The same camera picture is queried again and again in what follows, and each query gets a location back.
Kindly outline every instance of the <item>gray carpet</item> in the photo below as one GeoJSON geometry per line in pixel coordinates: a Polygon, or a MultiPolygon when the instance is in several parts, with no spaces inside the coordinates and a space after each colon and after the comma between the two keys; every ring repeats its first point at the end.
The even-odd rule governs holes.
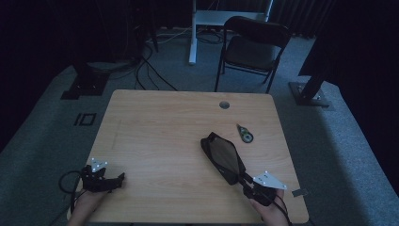
{"type": "MultiPolygon", "coordinates": [[[[215,40],[213,36],[201,37],[215,40]]],[[[149,62],[178,90],[213,91],[221,45],[199,42],[197,64],[189,66],[189,42],[189,38],[184,38],[160,43],[159,53],[153,53],[149,62]]],[[[338,88],[329,83],[322,86],[332,108],[295,104],[288,83],[308,81],[309,77],[297,74],[312,44],[313,40],[291,39],[270,91],[299,183],[310,191],[305,201],[311,219],[317,226],[398,225],[398,197],[338,88]]],[[[117,66],[110,63],[91,65],[102,69],[117,66]]],[[[145,65],[138,74],[146,89],[157,89],[156,86],[170,89],[150,71],[155,86],[145,65]]],[[[262,77],[245,75],[227,70],[220,80],[219,91],[265,91],[262,77]]],[[[0,225],[49,225],[62,213],[69,204],[69,196],[59,190],[58,179],[69,170],[85,166],[113,90],[134,89],[135,85],[141,89],[136,83],[135,71],[112,73],[102,96],[60,100],[75,76],[75,71],[69,67],[54,78],[18,133],[1,152],[0,225]],[[96,118],[91,126],[75,125],[79,114],[94,113],[96,118]]],[[[66,213],[63,213],[54,225],[66,222],[66,213]]]]}

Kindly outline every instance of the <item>black chair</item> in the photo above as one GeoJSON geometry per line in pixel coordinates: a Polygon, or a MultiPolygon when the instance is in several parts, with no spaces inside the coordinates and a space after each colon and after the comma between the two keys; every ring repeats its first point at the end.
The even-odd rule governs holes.
{"type": "Polygon", "coordinates": [[[248,73],[265,75],[265,84],[270,77],[266,93],[269,92],[282,52],[291,38],[287,27],[242,16],[231,17],[223,26],[223,47],[220,54],[215,92],[220,71],[231,68],[248,73]],[[233,36],[227,44],[227,31],[233,36]]]}

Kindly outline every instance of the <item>hand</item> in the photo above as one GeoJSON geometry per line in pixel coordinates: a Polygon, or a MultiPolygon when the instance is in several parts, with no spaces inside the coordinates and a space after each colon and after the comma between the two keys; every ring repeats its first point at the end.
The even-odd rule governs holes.
{"type": "Polygon", "coordinates": [[[76,201],[73,213],[68,221],[68,226],[85,225],[90,215],[101,204],[102,199],[107,193],[108,191],[91,192],[82,189],[82,195],[76,201]]]}
{"type": "MultiPolygon", "coordinates": [[[[282,202],[282,199],[284,197],[284,190],[277,189],[277,195],[281,199],[279,199],[279,197],[276,197],[275,202],[282,209],[284,209],[284,204],[282,202]]],[[[251,203],[252,207],[262,216],[262,219],[267,226],[289,225],[287,218],[274,203],[271,203],[269,206],[264,206],[253,199],[249,199],[249,202],[251,203]]]]}

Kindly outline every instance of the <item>small round object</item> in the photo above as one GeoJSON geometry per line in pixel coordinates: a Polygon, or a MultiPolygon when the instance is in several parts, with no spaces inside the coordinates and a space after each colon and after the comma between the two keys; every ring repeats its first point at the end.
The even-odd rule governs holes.
{"type": "Polygon", "coordinates": [[[227,108],[230,107],[230,103],[229,103],[229,102],[222,101],[222,102],[219,103],[219,106],[220,106],[222,109],[227,109],[227,108]]]}

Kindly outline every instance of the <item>cable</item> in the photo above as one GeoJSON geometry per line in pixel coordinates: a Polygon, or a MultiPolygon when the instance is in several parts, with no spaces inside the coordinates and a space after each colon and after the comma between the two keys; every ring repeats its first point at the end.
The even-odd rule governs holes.
{"type": "Polygon", "coordinates": [[[59,187],[59,189],[61,189],[62,192],[71,195],[71,203],[70,203],[70,205],[67,205],[67,206],[66,206],[66,207],[65,207],[65,208],[64,208],[51,222],[50,222],[49,226],[54,225],[54,224],[56,223],[56,221],[57,221],[59,218],[61,218],[61,216],[62,216],[69,208],[71,208],[71,213],[73,212],[74,203],[79,199],[80,196],[82,196],[82,195],[86,192],[86,191],[82,192],[81,194],[79,194],[78,197],[75,198],[75,192],[76,192],[76,188],[77,188],[77,186],[78,186],[78,184],[79,184],[79,181],[80,181],[80,171],[78,171],[78,170],[71,170],[71,171],[68,171],[68,172],[64,173],[64,174],[59,178],[59,180],[58,180],[58,187],[59,187]],[[68,176],[68,175],[70,175],[70,174],[73,174],[73,173],[77,173],[78,176],[77,176],[76,179],[75,179],[75,182],[74,182],[74,185],[73,185],[73,190],[67,190],[67,189],[65,189],[64,186],[62,185],[62,181],[64,180],[64,178],[65,178],[66,176],[68,176]]]}
{"type": "Polygon", "coordinates": [[[282,213],[282,214],[285,216],[285,218],[287,219],[288,225],[290,225],[290,226],[293,225],[293,223],[291,222],[291,220],[288,218],[288,211],[287,211],[287,209],[286,209],[285,202],[282,200],[282,198],[281,198],[280,196],[276,195],[277,197],[279,197],[279,198],[281,199],[281,201],[282,201],[282,203],[283,203],[283,205],[284,205],[284,207],[285,207],[285,210],[282,209],[282,207],[279,206],[274,200],[271,200],[269,197],[267,197],[266,195],[264,195],[262,192],[261,192],[261,194],[262,194],[262,196],[264,196],[268,201],[272,202],[272,203],[281,211],[281,213],[282,213]]]}
{"type": "Polygon", "coordinates": [[[311,218],[309,218],[309,222],[311,223],[312,226],[316,226],[316,224],[314,224],[313,220],[311,220],[311,218]]]}
{"type": "Polygon", "coordinates": [[[170,86],[172,89],[174,89],[175,91],[177,91],[177,89],[175,87],[173,87],[165,78],[163,78],[157,71],[156,69],[152,66],[152,64],[146,59],[144,58],[144,61],[152,68],[152,70],[156,73],[156,75],[162,79],[162,81],[164,81],[166,84],[168,84],[168,86],[170,86]]]}

